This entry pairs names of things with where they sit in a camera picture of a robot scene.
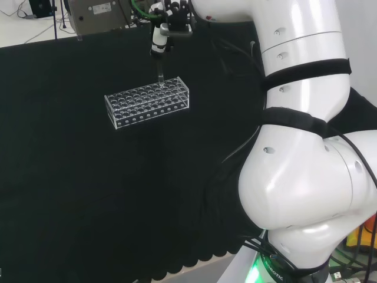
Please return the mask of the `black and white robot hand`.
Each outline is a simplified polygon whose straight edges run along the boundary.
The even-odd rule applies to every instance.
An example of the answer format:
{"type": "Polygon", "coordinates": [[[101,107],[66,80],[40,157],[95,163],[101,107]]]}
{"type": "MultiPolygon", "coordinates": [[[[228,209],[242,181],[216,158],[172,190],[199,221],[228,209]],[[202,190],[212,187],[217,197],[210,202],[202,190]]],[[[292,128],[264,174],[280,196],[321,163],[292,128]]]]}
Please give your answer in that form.
{"type": "Polygon", "coordinates": [[[161,58],[175,46],[176,38],[193,33],[193,14],[189,1],[155,1],[151,15],[151,56],[161,58]]]}

